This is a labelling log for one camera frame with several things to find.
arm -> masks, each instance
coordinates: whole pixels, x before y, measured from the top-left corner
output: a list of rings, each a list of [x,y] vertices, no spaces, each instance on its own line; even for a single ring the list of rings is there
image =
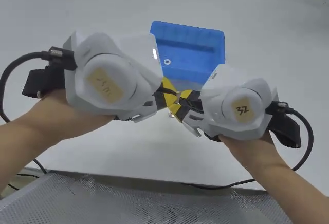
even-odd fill
[[[0,126],[0,192],[26,164],[58,142],[108,124],[113,116],[76,111],[59,90],[40,100],[28,113]]]
[[[329,223],[329,199],[287,166],[269,133],[261,140],[234,141],[226,137],[221,140],[293,223]]]

led light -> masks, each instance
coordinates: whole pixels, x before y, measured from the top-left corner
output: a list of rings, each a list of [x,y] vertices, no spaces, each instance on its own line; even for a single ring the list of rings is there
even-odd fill
[[[158,59],[158,55],[157,55],[157,53],[156,53],[156,50],[155,50],[155,48],[153,49],[153,57],[154,57],[154,59]]]

cable connector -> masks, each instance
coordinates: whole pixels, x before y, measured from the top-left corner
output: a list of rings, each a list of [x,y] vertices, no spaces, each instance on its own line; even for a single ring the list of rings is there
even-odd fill
[[[268,115],[278,115],[278,114],[291,114],[293,108],[289,107],[286,102],[272,101],[271,104],[265,109]]]
[[[61,65],[65,70],[74,71],[77,65],[74,59],[74,52],[71,50],[51,47],[48,52],[43,51],[43,60]]]

white table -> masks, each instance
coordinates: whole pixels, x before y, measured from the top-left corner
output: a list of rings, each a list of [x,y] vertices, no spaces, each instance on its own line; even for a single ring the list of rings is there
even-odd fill
[[[161,20],[224,31],[227,62],[261,73],[278,87],[281,100],[312,124],[314,150],[299,173],[329,195],[329,7],[323,0],[0,0],[0,11],[1,69],[24,53],[61,46],[77,28],[130,34],[149,31],[152,21]],[[10,78],[9,117],[35,102],[21,90],[29,70],[43,67],[32,61]],[[305,151],[304,130],[302,138],[300,150],[278,145],[289,165]],[[61,142],[38,159],[50,170],[198,184],[250,177],[222,144],[194,137],[166,110],[138,124],[112,122]],[[261,189],[257,183],[243,187]]]

forearm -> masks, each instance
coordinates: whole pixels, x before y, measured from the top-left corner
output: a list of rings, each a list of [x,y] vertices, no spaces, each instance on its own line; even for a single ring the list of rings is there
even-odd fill
[[[56,144],[44,134],[15,120],[0,126],[0,192],[26,164]]]
[[[295,224],[329,223],[329,199],[290,168],[250,170]]]

